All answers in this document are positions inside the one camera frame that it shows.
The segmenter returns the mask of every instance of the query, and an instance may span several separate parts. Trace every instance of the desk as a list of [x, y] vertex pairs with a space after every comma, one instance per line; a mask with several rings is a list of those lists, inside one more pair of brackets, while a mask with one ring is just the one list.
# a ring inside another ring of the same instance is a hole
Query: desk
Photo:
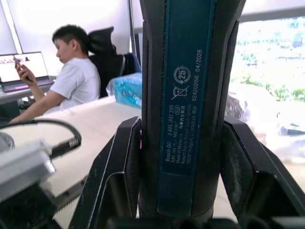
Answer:
[[[61, 119], [75, 126], [82, 135], [82, 146], [55, 159], [53, 163], [57, 169], [56, 174], [42, 185], [54, 195], [58, 195], [81, 180], [88, 174], [93, 160], [113, 136], [117, 126], [126, 119], [140, 115], [140, 109], [118, 104], [114, 98], [108, 97], [44, 116], [43, 118]], [[42, 136], [52, 145], [72, 137], [68, 130], [60, 126], [44, 124], [12, 127], [3, 131], [15, 139], [17, 146]], [[304, 190], [305, 176], [302, 176], [294, 165], [289, 165], [288, 169], [297, 177]], [[63, 229], [68, 228], [76, 205], [77, 201], [74, 201], [55, 216]], [[231, 218], [236, 221], [221, 179], [214, 204], [214, 217]]]
[[[41, 86], [41, 89], [43, 92], [47, 92], [50, 89], [51, 85], [45, 85], [45, 86]], [[6, 104], [9, 102], [13, 102], [19, 99], [22, 99], [24, 97], [28, 97], [31, 96], [32, 92], [31, 90], [28, 89], [24, 89], [24, 90], [18, 90], [18, 91], [14, 91], [14, 92], [3, 92], [2, 89], [0, 88], [0, 105], [1, 104]]]

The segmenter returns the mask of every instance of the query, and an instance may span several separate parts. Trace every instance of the man's arm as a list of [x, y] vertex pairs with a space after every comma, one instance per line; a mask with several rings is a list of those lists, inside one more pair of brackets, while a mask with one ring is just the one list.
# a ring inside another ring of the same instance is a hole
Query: man's arm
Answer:
[[41, 116], [47, 110], [59, 106], [64, 99], [66, 99], [64, 96], [49, 90], [46, 96], [35, 102], [25, 112], [11, 120], [10, 123], [31, 120], [37, 116]]
[[30, 86], [29, 88], [36, 102], [38, 102], [40, 99], [44, 97], [44, 92], [42, 91], [42, 89], [40, 89], [40, 87], [37, 84]]

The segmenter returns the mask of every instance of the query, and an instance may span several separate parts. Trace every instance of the date code 04/2026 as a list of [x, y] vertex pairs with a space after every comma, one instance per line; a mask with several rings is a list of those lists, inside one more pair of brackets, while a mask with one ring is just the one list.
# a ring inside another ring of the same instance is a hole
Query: date code 04/2026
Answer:
[[[197, 55], [196, 55], [196, 63], [195, 63], [195, 72], [197, 74], [200, 72], [200, 68], [202, 66], [201, 57], [202, 57], [202, 50], [198, 49], [197, 50]], [[197, 101], [198, 83], [199, 83], [199, 76], [195, 75], [194, 76], [194, 83], [193, 83], [193, 95], [192, 95], [192, 101], [194, 101], [194, 102]]]

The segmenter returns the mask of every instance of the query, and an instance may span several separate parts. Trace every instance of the cable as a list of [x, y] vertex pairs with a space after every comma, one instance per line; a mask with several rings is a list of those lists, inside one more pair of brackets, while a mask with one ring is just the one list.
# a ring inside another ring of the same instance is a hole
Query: cable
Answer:
[[31, 125], [31, 124], [38, 124], [38, 123], [51, 123], [51, 124], [61, 125], [61, 126], [66, 127], [67, 129], [69, 129], [74, 135], [73, 138], [63, 141], [53, 147], [52, 155], [50, 156], [51, 159], [54, 159], [58, 156], [62, 156], [65, 153], [67, 153], [81, 145], [81, 134], [79, 133], [79, 131], [76, 128], [74, 128], [72, 125], [70, 125], [66, 122], [63, 122], [63, 121], [55, 120], [55, 119], [38, 119], [38, 120], [33, 119], [33, 120], [21, 121], [21, 122], [17, 122], [17, 123], [8, 123], [8, 124], [0, 125], [0, 129], [18, 126], [18, 125]]

